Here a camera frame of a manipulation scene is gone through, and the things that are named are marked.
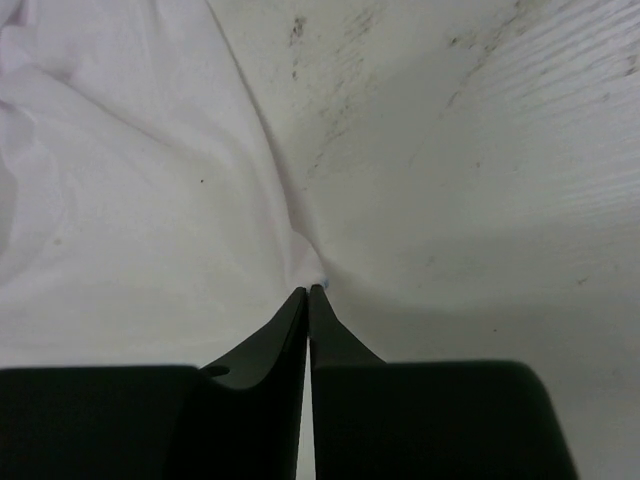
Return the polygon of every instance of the wrinkled cloth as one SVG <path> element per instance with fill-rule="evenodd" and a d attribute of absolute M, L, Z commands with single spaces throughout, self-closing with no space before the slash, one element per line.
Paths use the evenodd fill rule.
<path fill-rule="evenodd" d="M 204 0 L 0 21 L 0 366 L 205 364 L 324 280 Z"/>

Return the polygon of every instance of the white surface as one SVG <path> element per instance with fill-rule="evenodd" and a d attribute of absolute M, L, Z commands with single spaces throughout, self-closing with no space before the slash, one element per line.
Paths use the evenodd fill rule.
<path fill-rule="evenodd" d="M 582 477 L 634 478 L 640 3 L 210 3 L 340 318 L 389 360 L 525 361 Z"/>
<path fill-rule="evenodd" d="M 322 281 L 206 2 L 22 2 L 0 72 L 3 367 L 208 363 Z"/>

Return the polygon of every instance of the white fabric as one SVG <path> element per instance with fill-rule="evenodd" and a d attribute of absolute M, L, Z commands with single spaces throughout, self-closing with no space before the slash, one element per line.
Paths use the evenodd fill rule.
<path fill-rule="evenodd" d="M 203 364 L 323 281 L 204 0 L 0 20 L 0 366 Z"/>

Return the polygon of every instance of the white cloth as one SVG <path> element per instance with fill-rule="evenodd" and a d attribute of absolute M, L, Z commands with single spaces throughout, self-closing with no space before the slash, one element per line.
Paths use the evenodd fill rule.
<path fill-rule="evenodd" d="M 0 20 L 0 366 L 207 363 L 323 281 L 204 0 Z"/>

